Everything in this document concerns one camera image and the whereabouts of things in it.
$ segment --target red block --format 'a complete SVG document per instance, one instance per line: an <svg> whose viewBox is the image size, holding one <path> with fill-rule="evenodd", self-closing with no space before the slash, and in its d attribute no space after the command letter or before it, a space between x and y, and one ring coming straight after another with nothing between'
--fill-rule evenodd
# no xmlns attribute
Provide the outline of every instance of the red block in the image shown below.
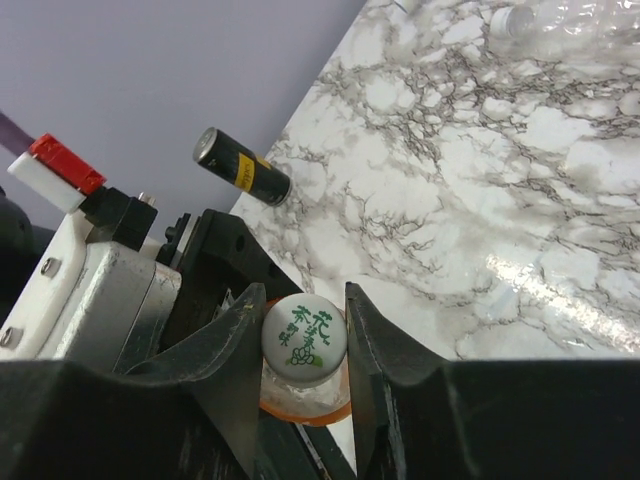
<svg viewBox="0 0 640 480"><path fill-rule="evenodd" d="M107 181L49 133L33 142L29 153L85 195L95 192Z"/></svg>

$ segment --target black cable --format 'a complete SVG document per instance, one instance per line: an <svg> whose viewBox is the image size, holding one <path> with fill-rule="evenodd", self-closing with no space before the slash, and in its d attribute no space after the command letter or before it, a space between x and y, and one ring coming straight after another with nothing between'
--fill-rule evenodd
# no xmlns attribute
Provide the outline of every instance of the black cable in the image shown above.
<svg viewBox="0 0 640 480"><path fill-rule="evenodd" d="M33 142L31 136L0 110L0 145L19 157Z"/></svg>

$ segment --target yellow label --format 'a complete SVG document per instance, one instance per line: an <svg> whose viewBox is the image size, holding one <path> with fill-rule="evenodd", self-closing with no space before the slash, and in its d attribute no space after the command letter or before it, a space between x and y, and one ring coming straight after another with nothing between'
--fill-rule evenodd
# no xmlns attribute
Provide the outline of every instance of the yellow label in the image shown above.
<svg viewBox="0 0 640 480"><path fill-rule="evenodd" d="M267 162L264 158L262 158L260 155L256 155L256 160L264 168L268 168L269 170L271 170L271 164L269 162Z"/></svg>
<svg viewBox="0 0 640 480"><path fill-rule="evenodd" d="M243 189L245 192L251 190L253 185L253 178L256 175L256 164L253 163L246 155L242 153L238 157L238 175L236 175L236 182L234 185Z"/></svg>

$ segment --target white marble countertop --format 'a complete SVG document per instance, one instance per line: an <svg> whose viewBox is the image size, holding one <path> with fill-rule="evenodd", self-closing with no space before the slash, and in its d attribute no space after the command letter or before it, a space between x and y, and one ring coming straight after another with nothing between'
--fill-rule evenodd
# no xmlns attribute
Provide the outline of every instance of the white marble countertop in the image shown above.
<svg viewBox="0 0 640 480"><path fill-rule="evenodd" d="M370 0L270 152L291 196L232 213L445 357L637 354L640 70L497 58L496 8Z"/></svg>

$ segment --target screw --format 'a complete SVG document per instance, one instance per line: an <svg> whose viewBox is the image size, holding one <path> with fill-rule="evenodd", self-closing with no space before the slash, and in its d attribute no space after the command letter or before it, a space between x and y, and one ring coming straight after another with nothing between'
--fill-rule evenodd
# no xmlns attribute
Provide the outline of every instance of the screw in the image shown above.
<svg viewBox="0 0 640 480"><path fill-rule="evenodd" d="M13 327L7 328L2 337L0 337L0 347L6 347L11 342L11 337L13 337Z"/></svg>
<svg viewBox="0 0 640 480"><path fill-rule="evenodd" d="M0 347L2 348L11 348L12 350L16 348L20 340L22 340L23 330L21 328L9 327L0 336Z"/></svg>
<svg viewBox="0 0 640 480"><path fill-rule="evenodd" d="M49 278L55 277L56 273L58 273L58 269L60 268L61 263L62 262L56 258L47 258L40 268L40 274Z"/></svg>

